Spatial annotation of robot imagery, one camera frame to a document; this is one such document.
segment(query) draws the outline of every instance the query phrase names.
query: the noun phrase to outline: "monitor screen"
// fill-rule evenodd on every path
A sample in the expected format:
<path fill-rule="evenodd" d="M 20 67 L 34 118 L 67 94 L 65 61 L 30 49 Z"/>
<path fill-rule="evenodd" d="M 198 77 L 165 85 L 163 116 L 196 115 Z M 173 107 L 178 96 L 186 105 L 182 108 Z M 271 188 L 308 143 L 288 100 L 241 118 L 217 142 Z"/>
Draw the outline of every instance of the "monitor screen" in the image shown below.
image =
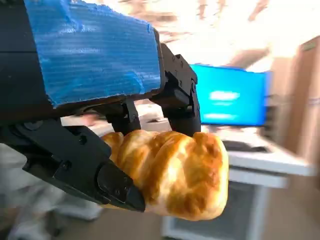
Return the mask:
<path fill-rule="evenodd" d="M 202 124 L 262 126 L 265 122 L 268 72 L 191 65 Z"/>

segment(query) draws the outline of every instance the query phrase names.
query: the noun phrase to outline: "blurry background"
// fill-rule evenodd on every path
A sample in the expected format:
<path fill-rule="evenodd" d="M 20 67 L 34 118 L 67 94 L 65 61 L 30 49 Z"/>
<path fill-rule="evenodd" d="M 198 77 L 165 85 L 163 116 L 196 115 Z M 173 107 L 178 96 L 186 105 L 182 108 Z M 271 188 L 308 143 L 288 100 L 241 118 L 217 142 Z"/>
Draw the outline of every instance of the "blurry background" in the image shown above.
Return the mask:
<path fill-rule="evenodd" d="M 86 2 L 105 4 L 117 12 L 150 22 L 159 31 L 160 40 L 190 64 L 271 71 L 267 100 L 270 115 L 261 134 L 309 164 L 320 165 L 319 0 Z M 79 122 L 78 118 L 68 121 L 93 124 L 92 119 L 89 123 Z M 93 128 L 99 125 L 105 128 L 100 121 Z M 3 162 L 3 168 L 8 168 L 6 164 L 11 163 Z M 288 189 L 271 191 L 263 239 L 317 240 L 320 177 L 289 176 L 289 179 Z M 37 179 L 31 177 L 30 185 L 35 182 Z M 6 197 L 16 199 L 13 195 Z M 5 211 L 15 216 L 18 200 L 12 205 Z M 161 227 L 160 216 L 107 210 L 97 222 L 69 221 L 60 239 L 157 240 L 161 239 Z"/>

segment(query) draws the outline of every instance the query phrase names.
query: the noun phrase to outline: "golden brown crust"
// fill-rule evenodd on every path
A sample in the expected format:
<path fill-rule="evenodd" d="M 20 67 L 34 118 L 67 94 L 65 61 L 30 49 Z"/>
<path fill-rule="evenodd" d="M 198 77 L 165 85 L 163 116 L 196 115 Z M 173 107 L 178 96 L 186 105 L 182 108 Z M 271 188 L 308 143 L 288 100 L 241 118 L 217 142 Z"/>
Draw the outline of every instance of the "golden brown crust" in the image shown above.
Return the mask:
<path fill-rule="evenodd" d="M 229 163 L 217 136 L 136 130 L 102 139 L 111 146 L 115 164 L 142 191 L 147 211 L 194 221 L 222 213 Z"/>

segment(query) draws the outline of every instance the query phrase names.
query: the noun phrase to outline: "keyboard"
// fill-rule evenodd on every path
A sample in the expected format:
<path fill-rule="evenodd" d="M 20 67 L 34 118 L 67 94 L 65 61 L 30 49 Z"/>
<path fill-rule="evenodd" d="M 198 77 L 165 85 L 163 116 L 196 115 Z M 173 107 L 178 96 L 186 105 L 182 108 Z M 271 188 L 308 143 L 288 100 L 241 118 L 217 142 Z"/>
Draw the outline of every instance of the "keyboard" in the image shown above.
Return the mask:
<path fill-rule="evenodd" d="M 250 152 L 250 153 L 270 153 L 271 151 L 265 146 L 252 147 L 243 141 L 222 140 L 227 151 Z"/>
<path fill-rule="evenodd" d="M 251 146 L 243 141 L 222 140 L 227 151 L 251 152 Z"/>

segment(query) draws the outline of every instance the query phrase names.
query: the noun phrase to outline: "floor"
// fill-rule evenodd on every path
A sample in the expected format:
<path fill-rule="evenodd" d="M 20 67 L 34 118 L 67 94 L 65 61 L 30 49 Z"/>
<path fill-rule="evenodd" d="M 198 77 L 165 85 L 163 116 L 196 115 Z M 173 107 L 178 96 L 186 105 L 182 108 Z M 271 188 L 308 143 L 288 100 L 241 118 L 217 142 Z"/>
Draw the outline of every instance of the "floor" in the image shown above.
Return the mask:
<path fill-rule="evenodd" d="M 93 222 L 69 219 L 58 240 L 161 240 L 160 216 L 106 209 Z"/>
<path fill-rule="evenodd" d="M 320 222 L 301 203 L 290 189 L 272 190 L 262 239 L 319 240 Z M 58 240 L 161 240 L 161 227 L 154 214 L 106 209 L 94 222 L 70 219 Z"/>

